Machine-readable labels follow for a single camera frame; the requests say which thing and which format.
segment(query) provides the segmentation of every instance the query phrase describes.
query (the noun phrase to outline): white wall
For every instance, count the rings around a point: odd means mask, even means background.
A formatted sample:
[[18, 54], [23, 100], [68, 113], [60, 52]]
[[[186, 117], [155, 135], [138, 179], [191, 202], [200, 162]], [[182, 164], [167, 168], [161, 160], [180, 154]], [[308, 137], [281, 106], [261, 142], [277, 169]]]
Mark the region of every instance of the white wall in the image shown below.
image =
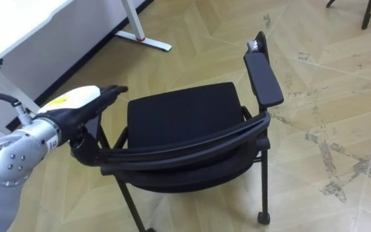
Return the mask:
[[[143, 1], [133, 0], [135, 6]], [[125, 17], [120, 0], [74, 0], [3, 57], [1, 71], [36, 99]], [[0, 131], [14, 117], [14, 109], [0, 102]]]

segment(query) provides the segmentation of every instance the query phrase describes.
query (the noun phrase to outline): white desk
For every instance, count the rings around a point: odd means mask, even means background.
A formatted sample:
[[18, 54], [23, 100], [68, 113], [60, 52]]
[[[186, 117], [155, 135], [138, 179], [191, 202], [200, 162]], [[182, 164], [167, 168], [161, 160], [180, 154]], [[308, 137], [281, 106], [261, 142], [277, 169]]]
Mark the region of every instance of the white desk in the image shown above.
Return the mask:
[[[0, 59], [17, 45], [25, 41], [44, 25], [53, 15], [73, 0], [0, 0]], [[117, 32], [117, 36], [132, 39], [166, 51], [171, 45], [145, 37], [140, 20], [131, 0], [122, 0], [128, 19], [135, 34]], [[0, 72], [0, 86], [13, 97], [18, 98], [29, 110], [37, 112], [39, 106], [24, 94], [8, 77]]]

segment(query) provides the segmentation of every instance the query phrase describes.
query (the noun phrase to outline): desk leg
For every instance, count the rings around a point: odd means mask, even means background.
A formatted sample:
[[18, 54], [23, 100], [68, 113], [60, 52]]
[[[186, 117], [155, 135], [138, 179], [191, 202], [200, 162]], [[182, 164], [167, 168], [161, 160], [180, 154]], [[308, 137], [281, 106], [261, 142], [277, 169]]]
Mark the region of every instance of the desk leg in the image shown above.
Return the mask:
[[0, 87], [2, 87], [6, 94], [15, 97], [22, 104], [27, 107], [32, 113], [36, 114], [39, 110], [39, 106], [27, 96], [24, 92], [22, 92], [16, 85], [14, 85], [1, 71], [0, 71]]
[[138, 14], [135, 11], [134, 4], [131, 0], [121, 0], [122, 5], [124, 6], [124, 9], [127, 13], [127, 17], [129, 20], [129, 23], [134, 29], [134, 34], [124, 32], [124, 31], [119, 31], [116, 33], [117, 36], [130, 39], [132, 41], [136, 41], [142, 44], [146, 44], [148, 46], [152, 46], [154, 48], [159, 48], [161, 50], [165, 51], [170, 51], [171, 50], [171, 45], [166, 44], [160, 41], [156, 41], [154, 39], [149, 39], [144, 35], [144, 31], [142, 30], [141, 27], [141, 22], [140, 19], [138, 18]]

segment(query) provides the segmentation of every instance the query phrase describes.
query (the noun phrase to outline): black chair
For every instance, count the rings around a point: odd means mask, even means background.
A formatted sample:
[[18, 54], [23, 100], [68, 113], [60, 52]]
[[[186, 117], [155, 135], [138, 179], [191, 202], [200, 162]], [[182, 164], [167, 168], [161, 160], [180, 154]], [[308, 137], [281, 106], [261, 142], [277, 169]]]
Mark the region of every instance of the black chair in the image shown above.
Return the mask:
[[101, 173], [113, 175], [140, 232], [145, 230], [127, 183], [159, 193], [184, 193], [230, 181], [262, 164], [258, 222], [270, 223], [267, 204], [267, 108], [283, 102], [260, 32], [244, 55], [259, 114], [241, 106], [234, 84], [212, 84], [144, 97], [128, 104], [128, 126], [111, 149], [99, 126]]
[[[326, 7], [329, 8], [335, 0], [330, 0]], [[370, 21], [371, 18], [371, 0], [368, 0], [367, 7], [366, 7], [366, 12], [365, 12], [365, 17], [363, 18], [363, 24], [361, 25], [362, 30], [366, 30], [368, 26], [368, 22]]]

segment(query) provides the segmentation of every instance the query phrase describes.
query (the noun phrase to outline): black cable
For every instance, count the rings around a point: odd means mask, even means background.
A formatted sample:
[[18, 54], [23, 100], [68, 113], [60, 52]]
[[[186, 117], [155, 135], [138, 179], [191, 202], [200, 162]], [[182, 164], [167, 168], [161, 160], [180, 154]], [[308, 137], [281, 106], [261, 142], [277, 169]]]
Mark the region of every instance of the black cable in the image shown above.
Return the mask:
[[21, 102], [18, 101], [18, 99], [3, 93], [0, 93], [0, 100], [9, 102], [13, 107], [21, 105]]

